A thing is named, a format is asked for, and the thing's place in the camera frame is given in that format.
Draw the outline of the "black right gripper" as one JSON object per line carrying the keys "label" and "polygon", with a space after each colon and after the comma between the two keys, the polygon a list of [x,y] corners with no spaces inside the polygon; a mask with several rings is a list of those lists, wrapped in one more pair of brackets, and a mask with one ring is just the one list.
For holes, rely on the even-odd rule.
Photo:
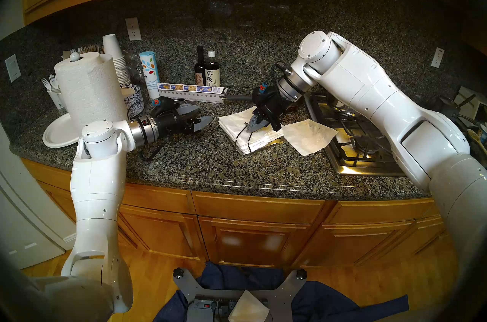
{"label": "black right gripper", "polygon": [[281,95],[254,95],[254,117],[249,121],[246,131],[249,133],[262,127],[282,127],[281,117],[291,106],[291,101]]}

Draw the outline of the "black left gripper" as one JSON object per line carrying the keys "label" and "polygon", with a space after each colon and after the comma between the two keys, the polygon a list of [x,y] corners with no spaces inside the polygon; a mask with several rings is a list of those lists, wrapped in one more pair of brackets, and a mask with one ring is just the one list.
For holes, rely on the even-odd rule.
{"label": "black left gripper", "polygon": [[154,117],[158,137],[165,137],[170,133],[182,133],[185,135],[196,133],[206,127],[213,116],[198,117],[200,106],[183,104],[178,112],[165,112]]}

